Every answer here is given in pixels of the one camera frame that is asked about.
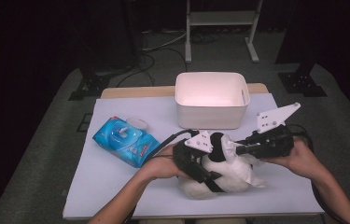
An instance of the plastic package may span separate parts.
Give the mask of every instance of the plastic package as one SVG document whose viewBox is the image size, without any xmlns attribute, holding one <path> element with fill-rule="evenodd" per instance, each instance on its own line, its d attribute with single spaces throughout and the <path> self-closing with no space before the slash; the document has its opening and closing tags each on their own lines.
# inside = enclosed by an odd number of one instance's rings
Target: plastic package
<svg viewBox="0 0 350 224">
<path fill-rule="evenodd" d="M 146 157 L 160 144 L 151 134 L 113 117 L 93 136 L 96 143 L 127 162 L 140 168 Z"/>
</svg>

